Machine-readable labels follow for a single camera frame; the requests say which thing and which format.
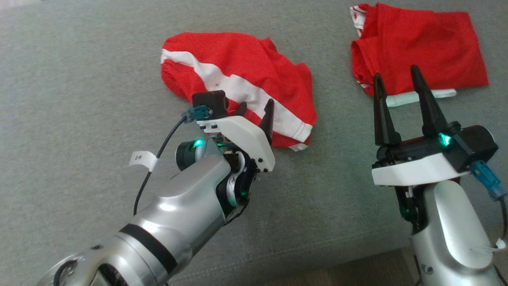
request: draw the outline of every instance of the wooden floor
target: wooden floor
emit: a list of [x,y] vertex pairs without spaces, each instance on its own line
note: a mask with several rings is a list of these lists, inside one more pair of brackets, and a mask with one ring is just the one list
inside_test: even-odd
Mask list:
[[329,269],[281,279],[265,286],[412,286],[418,280],[411,275],[402,250],[337,265]]

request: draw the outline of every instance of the gray fabric surface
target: gray fabric surface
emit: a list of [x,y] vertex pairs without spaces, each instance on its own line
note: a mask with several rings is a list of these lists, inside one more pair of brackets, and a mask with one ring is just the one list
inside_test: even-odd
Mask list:
[[[271,37],[313,74],[319,120],[310,148],[276,150],[274,172],[252,190],[244,215],[224,227],[173,285],[248,285],[405,245],[407,225],[394,191],[372,184],[372,100],[351,74],[357,37],[350,0],[60,1],[0,14],[1,285],[31,285],[66,255],[111,235],[132,215],[142,167],[132,151],[156,152],[189,104],[160,79],[160,48],[183,31]],[[508,182],[505,145],[508,20],[505,1],[387,1],[394,6],[471,14],[490,85],[440,100],[449,120],[481,124],[501,149],[492,167]],[[392,111],[403,138],[420,134],[417,104]],[[177,172],[177,131],[148,183]],[[491,230],[498,206],[471,178],[463,185]]]

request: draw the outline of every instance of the green led light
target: green led light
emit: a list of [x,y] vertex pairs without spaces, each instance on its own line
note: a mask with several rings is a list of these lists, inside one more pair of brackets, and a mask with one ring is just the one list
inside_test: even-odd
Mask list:
[[201,139],[198,139],[194,142],[194,147],[197,147],[197,146],[201,146],[203,145],[205,142]]
[[443,146],[448,146],[450,145],[450,142],[452,141],[452,138],[448,135],[445,135],[443,133],[440,133],[439,134],[439,143]]

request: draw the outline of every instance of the folded red shirt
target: folded red shirt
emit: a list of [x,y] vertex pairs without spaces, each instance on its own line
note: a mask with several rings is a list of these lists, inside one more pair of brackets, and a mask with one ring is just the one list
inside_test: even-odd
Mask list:
[[261,122],[274,99],[274,147],[302,150],[316,113],[312,78],[305,64],[294,65],[267,38],[241,33],[182,33],[166,40],[161,57],[164,83],[188,101],[198,92],[224,90],[232,114],[247,103],[245,117]]
[[353,74],[373,95],[380,73],[389,95],[414,91],[409,69],[418,65],[432,89],[488,85],[478,38],[465,12],[417,11],[377,3],[351,45]]

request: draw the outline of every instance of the cable connector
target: cable connector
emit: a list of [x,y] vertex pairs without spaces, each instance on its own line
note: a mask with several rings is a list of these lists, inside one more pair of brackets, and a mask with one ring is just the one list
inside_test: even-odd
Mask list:
[[193,121],[205,120],[212,115],[212,111],[206,107],[206,105],[199,105],[193,108],[189,108],[186,112],[182,113],[182,117],[185,117],[185,123],[191,123]]
[[506,190],[499,185],[501,181],[483,160],[473,162],[469,171],[485,186],[485,188],[487,188],[490,197],[494,201],[498,201],[508,194]]

